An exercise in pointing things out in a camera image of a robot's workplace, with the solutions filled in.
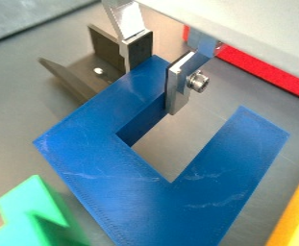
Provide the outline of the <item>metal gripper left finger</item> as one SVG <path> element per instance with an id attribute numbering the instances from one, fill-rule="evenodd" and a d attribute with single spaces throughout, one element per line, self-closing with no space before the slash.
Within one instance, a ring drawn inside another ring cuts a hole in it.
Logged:
<path id="1" fill-rule="evenodd" d="M 119 54 L 129 72 L 152 52 L 152 31 L 145 28 L 140 6 L 133 0 L 101 0 L 116 31 Z"/>

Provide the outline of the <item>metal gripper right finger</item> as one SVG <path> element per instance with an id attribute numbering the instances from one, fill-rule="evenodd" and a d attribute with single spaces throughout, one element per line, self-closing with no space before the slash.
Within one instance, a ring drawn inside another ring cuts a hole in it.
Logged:
<path id="1" fill-rule="evenodd" d="M 199 68 L 216 54 L 218 40 L 194 28 L 188 30 L 187 44 L 194 51 L 186 52 L 166 72 L 166 111 L 171 115 L 187 104 L 191 90 L 204 91 L 210 78 Z"/>

